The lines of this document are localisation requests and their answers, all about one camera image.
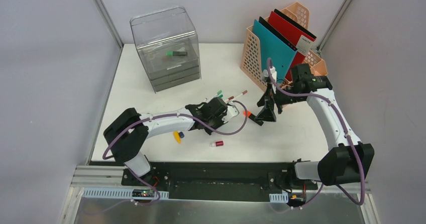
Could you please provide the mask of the orange cap black highlighter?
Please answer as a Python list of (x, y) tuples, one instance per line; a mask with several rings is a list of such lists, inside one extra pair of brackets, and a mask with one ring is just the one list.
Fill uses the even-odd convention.
[(253, 122), (255, 122), (256, 124), (262, 126), (264, 123), (263, 121), (257, 120), (256, 116), (254, 114), (252, 114), (250, 111), (244, 111), (243, 115), (246, 116), (248, 119), (252, 120)]

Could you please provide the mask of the brown cap marker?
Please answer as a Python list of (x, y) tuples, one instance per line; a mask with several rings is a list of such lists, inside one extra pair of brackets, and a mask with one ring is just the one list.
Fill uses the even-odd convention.
[(240, 98), (241, 96), (245, 95), (247, 92), (248, 92), (247, 90), (244, 90), (243, 92), (241, 92), (237, 95), (234, 95), (234, 98), (232, 100)]

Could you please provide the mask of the green cap black highlighter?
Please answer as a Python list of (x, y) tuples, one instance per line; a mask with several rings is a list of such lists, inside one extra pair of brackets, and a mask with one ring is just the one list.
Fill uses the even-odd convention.
[(172, 57), (184, 57), (187, 55), (188, 53), (186, 51), (168, 51), (166, 53), (166, 56), (172, 56)]

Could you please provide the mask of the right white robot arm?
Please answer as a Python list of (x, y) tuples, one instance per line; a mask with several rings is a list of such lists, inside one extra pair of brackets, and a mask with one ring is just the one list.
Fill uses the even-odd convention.
[(353, 132), (336, 101), (333, 87), (326, 76), (315, 76), (308, 64), (291, 70), (293, 84), (286, 90), (276, 82), (277, 72), (269, 63), (263, 70), (267, 88), (257, 102), (261, 108), (255, 119), (276, 122), (283, 106), (306, 102), (313, 110), (328, 145), (328, 153), (317, 162), (296, 162), (285, 175), (287, 186), (299, 188), (305, 180), (320, 181), (326, 186), (363, 183), (375, 151)]

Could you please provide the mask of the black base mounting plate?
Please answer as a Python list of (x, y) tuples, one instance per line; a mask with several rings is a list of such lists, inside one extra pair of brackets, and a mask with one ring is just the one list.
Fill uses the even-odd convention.
[(145, 186), (124, 169), (122, 186), (134, 186), (132, 197), (148, 200), (162, 194), (163, 199), (270, 202), (284, 194), (315, 191), (311, 180), (297, 180), (292, 163), (238, 162), (151, 162), (151, 171), (142, 179)]

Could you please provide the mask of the peach plastic file rack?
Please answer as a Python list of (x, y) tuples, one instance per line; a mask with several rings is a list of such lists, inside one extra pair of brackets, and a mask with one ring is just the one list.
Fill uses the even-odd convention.
[[(297, 21), (305, 29), (308, 28), (309, 9), (299, 2), (294, 2), (282, 9), (281, 12), (292, 20)], [(246, 29), (240, 68), (261, 90), (265, 90), (266, 84), (262, 81), (260, 41), (252, 32), (252, 29), (252, 26)], [(328, 75), (325, 60), (312, 50), (307, 53), (303, 63), (309, 64), (310, 70), (315, 76)]]

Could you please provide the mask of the red folder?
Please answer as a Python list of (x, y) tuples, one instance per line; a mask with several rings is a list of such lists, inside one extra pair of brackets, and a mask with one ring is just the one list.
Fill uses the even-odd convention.
[(297, 21), (291, 19), (277, 9), (270, 13), (268, 23), (297, 48), (297, 53), (285, 77), (287, 80), (291, 81), (290, 69), (303, 63), (311, 46), (316, 40), (316, 36)]

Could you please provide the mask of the teal folder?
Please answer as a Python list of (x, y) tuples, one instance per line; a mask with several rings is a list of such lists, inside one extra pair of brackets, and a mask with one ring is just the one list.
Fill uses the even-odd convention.
[(296, 56), (296, 47), (262, 17), (254, 21), (252, 32), (260, 42), (262, 70), (267, 68), (267, 59), (271, 58), (277, 79), (284, 80)]

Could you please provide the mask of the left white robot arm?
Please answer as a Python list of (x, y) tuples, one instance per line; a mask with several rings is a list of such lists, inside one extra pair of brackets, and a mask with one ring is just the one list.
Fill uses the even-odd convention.
[(128, 108), (104, 130), (108, 147), (102, 157), (105, 160), (112, 157), (124, 164), (134, 173), (136, 182), (147, 186), (153, 180), (153, 167), (141, 152), (147, 139), (193, 130), (204, 130), (211, 135), (239, 113), (235, 105), (220, 97), (160, 114), (140, 114), (134, 107)]

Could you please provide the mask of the clear grey drawer organizer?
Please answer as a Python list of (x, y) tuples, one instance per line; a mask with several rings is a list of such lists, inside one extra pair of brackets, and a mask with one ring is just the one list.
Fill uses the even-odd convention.
[[(155, 92), (201, 78), (199, 41), (186, 9), (174, 6), (130, 19), (136, 51)], [(166, 56), (186, 51), (187, 56)]]

